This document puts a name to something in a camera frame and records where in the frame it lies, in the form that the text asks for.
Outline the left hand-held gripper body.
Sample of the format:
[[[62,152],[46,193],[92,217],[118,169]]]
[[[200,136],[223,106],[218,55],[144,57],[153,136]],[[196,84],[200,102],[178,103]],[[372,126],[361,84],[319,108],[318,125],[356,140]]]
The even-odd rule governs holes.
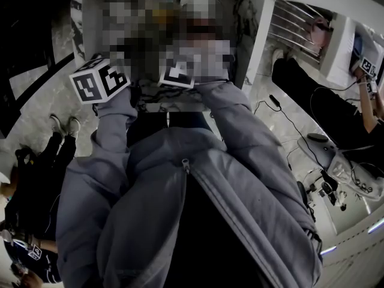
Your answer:
[[[105,58],[84,63],[70,75],[70,80],[82,104],[108,102],[131,85],[130,79]]]

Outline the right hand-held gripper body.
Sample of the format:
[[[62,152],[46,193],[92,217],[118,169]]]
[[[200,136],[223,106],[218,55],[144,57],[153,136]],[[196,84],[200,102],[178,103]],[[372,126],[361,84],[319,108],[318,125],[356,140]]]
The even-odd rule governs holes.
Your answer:
[[[188,76],[187,63],[178,61],[175,65],[162,69],[158,81],[158,86],[161,85],[192,89],[194,87],[194,78]]]

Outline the person's left forearm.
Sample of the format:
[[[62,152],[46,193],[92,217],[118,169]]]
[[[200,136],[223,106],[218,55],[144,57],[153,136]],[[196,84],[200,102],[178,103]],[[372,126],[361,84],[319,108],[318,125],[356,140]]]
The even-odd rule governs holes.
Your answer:
[[[137,109],[131,104],[131,88],[98,107],[98,127],[91,136],[92,158],[117,160],[129,155],[127,130],[137,119]]]

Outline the person's right forearm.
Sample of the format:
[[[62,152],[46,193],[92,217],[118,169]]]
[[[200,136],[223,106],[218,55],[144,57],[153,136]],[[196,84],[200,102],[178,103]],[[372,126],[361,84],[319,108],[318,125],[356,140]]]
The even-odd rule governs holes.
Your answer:
[[[196,86],[210,108],[217,128],[232,155],[250,167],[287,168],[282,146],[270,129],[251,111],[245,94],[230,82]]]

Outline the marble sink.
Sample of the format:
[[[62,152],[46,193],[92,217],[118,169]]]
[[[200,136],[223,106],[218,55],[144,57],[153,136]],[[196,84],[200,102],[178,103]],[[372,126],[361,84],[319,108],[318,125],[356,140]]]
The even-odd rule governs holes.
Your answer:
[[[109,59],[142,112],[204,111],[193,88],[158,86],[162,69],[185,61],[194,86],[229,79],[250,94],[275,1],[71,0],[75,62]]]

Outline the person's black trousers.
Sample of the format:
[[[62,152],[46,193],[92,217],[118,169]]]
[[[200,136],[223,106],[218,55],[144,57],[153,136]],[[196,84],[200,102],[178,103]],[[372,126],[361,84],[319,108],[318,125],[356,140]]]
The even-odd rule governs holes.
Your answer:
[[[202,112],[139,112],[127,130],[127,146],[169,128],[203,128],[212,131]]]

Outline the black metal work table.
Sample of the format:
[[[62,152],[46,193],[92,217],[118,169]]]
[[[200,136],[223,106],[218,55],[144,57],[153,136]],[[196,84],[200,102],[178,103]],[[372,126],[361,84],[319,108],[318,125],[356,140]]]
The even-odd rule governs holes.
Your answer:
[[[74,58],[55,60],[52,16],[59,1],[0,0],[0,139],[9,135],[26,102]],[[42,66],[47,71],[15,97],[11,78]]]

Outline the person's grey jacket torso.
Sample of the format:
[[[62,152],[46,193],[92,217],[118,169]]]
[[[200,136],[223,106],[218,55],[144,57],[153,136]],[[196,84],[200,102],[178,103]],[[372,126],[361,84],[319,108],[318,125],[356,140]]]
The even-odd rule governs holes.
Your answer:
[[[313,288],[321,241],[287,167],[257,169],[206,129],[124,158],[77,158],[57,215],[65,288]]]

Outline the pink plastic basin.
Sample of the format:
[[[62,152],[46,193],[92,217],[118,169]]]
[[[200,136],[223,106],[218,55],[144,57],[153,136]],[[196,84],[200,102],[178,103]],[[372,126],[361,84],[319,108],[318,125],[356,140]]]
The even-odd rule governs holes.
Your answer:
[[[318,17],[314,20],[310,29],[311,41],[318,47],[323,47],[329,43],[332,32],[333,28],[330,27],[328,21]]]

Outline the blue oval basin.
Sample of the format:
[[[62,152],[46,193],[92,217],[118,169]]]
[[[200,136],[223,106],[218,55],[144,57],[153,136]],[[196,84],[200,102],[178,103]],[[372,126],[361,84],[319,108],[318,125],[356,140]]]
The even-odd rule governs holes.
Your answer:
[[[358,33],[356,33],[353,41],[353,50],[352,50],[352,59],[354,61],[357,61],[360,59],[362,55],[362,47],[363,47],[362,37]]]

